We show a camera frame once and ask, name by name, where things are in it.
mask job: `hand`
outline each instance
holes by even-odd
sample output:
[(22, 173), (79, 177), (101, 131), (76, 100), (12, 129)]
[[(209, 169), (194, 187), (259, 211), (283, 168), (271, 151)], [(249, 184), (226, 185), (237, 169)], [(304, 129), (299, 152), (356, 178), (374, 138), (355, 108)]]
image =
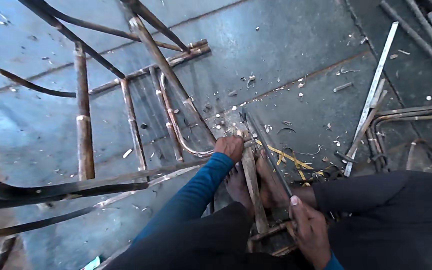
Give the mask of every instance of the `hand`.
[(325, 217), (297, 196), (291, 197), (289, 217), (297, 223), (294, 236), (299, 249), (315, 270), (322, 270), (331, 259)]
[(244, 141), (243, 137), (233, 135), (229, 137), (219, 137), (214, 146), (215, 153), (223, 153), (233, 160), (236, 164), (243, 158)]

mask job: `debris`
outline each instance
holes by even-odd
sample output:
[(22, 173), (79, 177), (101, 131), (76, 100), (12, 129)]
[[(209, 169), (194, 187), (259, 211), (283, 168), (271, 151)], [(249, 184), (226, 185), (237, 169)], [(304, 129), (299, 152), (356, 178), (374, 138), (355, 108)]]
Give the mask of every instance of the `debris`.
[(399, 49), (399, 50), (397, 50), (398, 52), (401, 52), (401, 53), (404, 53), (405, 55), (410, 55), (411, 53), (410, 52), (407, 52), (407, 51), (403, 51), (403, 50), (401, 50), (401, 49)]
[(334, 88), (334, 89), (333, 89), (333, 92), (336, 93), (336, 92), (338, 92), (339, 90), (342, 90), (342, 89), (345, 89), (345, 88), (350, 87), (351, 85), (353, 85), (353, 82), (345, 83), (345, 84), (343, 84), (343, 85), (340, 85), (340, 86)]
[(126, 151), (126, 153), (124, 153), (124, 155), (123, 155), (123, 158), (125, 159), (126, 157), (128, 157), (132, 151), (133, 151), (132, 149), (129, 149), (128, 151)]

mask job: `metal shavings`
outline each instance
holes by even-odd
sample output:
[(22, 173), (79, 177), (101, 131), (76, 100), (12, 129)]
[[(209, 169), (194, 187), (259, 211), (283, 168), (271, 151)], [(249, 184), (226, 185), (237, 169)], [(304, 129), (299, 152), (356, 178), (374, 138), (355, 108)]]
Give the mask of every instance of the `metal shavings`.
[(319, 147), (318, 147), (318, 151), (316, 152), (316, 153), (300, 153), (300, 152), (298, 152), (298, 154), (301, 154), (301, 155), (309, 155), (309, 156), (314, 156), (314, 155), (316, 155), (317, 153), (319, 153), (319, 151), (321, 151), (321, 148), (323, 147), (322, 145), (318, 145)]
[(123, 155), (123, 158), (125, 159), (126, 157), (128, 157), (132, 151), (133, 151), (132, 149), (129, 149), (128, 151), (126, 151), (126, 153), (124, 153), (124, 155)]
[(401, 49), (399, 49), (399, 50), (397, 50), (398, 52), (401, 52), (401, 53), (404, 53), (405, 55), (410, 55), (411, 53), (410, 52), (407, 52), (407, 51), (403, 51), (403, 50), (401, 50)]

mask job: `finger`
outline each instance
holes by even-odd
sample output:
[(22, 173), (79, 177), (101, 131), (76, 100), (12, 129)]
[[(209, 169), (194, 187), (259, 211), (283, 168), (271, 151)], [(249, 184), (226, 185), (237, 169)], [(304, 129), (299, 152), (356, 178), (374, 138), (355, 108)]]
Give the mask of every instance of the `finger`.
[(291, 205), (289, 211), (292, 213), (292, 218), (297, 222), (297, 234), (303, 239), (311, 234), (311, 225), (309, 223), (308, 211), (303, 205), (303, 202), (298, 196), (291, 197)]

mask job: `gray floor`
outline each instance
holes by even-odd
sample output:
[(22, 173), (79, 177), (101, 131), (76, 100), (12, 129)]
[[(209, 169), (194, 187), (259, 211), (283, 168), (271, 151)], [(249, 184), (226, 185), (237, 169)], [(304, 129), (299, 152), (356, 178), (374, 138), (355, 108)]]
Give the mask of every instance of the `gray floor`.
[[(297, 158), (314, 168), (324, 168), (327, 163), (322, 158), (327, 156), (334, 164), (343, 166), (333, 152), (344, 152), (351, 145), (378, 61), (367, 43), (360, 44), (363, 34), (346, 3), (342, 0), (143, 2), (166, 25), (174, 26), (172, 30), (183, 42), (208, 40), (211, 53), (177, 66), (175, 72), (210, 127), (214, 126), (214, 115), (224, 113), (231, 119), (224, 128), (230, 129), (230, 123), (237, 121), (231, 108), (235, 105), (239, 108), (246, 102), (245, 106), (257, 115), (261, 125), (273, 127), (267, 138), (275, 148), (287, 146), (295, 152), (314, 153), (322, 146), (317, 155), (297, 154)], [(85, 0), (77, 2), (76, 7), (73, 1), (50, 3), (69, 15), (128, 30), (116, 1)], [(1, 0), (0, 12), (10, 20), (7, 26), (0, 24), (0, 67), (22, 77), (33, 77), (34, 83), (50, 89), (73, 91), (75, 72), (70, 64), (73, 46), (69, 40), (18, 2)], [(384, 23), (381, 28), (389, 29), (391, 22)], [(107, 51), (104, 57), (124, 73), (153, 62), (142, 44), (87, 29), (72, 29), (97, 51)], [(379, 35), (386, 36), (386, 32), (380, 32)], [(28, 38), (31, 35), (37, 40)], [(168, 42), (160, 34), (154, 36)], [(174, 55), (165, 49), (163, 53)], [(50, 57), (52, 64), (42, 57)], [(337, 75), (341, 68), (358, 72)], [(114, 79), (112, 73), (94, 60), (88, 61), (88, 73), (91, 88)], [(246, 88), (246, 82), (240, 78), (251, 74), (256, 76), (254, 87)], [(298, 88), (301, 78), (304, 85)], [(347, 82), (353, 82), (354, 86), (338, 93), (332, 91)], [(7, 79), (0, 77), (0, 168), (7, 181), (24, 187), (76, 181), (77, 176), (71, 177), (77, 172), (75, 100), (24, 87), (14, 87), (16, 91), (12, 91), (9, 85)], [(146, 156), (155, 153), (148, 158), (149, 168), (173, 164), (171, 142), (152, 83), (146, 76), (130, 86), (137, 121), (149, 125), (141, 130)], [(228, 96), (233, 90), (237, 96)], [(388, 90), (385, 108), (403, 106), (399, 92), (390, 87)], [(173, 100), (175, 108), (182, 107)], [(203, 112), (206, 103), (213, 108)], [(97, 177), (137, 170), (135, 155), (122, 158), (132, 148), (132, 141), (121, 90), (117, 87), (93, 97), (91, 116)], [(182, 123), (184, 112), (177, 116)], [(295, 132), (280, 131), (286, 127), (282, 120), (291, 122)], [(409, 131), (388, 142), (388, 147), (417, 137), (409, 125), (399, 126)], [(207, 149), (199, 128), (185, 129), (184, 134), (195, 148)], [(366, 146), (367, 143), (363, 144), (358, 151), (357, 159), (361, 162), (355, 166), (356, 174), (374, 172), (372, 164), (366, 162), (369, 156)], [(185, 154), (186, 160), (193, 158)], [(298, 177), (294, 165), (287, 164), (282, 170), (288, 173), (288, 181)], [(95, 256), (110, 256), (127, 245), (152, 213), (193, 174), (142, 191), (112, 205), (112, 209), (23, 233), (33, 268), (77, 269)], [(74, 211), (110, 196), (57, 202), (44, 211), (35, 205), (17, 207), (14, 211), (18, 222), (25, 223)], [(221, 207), (226, 202), (220, 197), (217, 205)]]

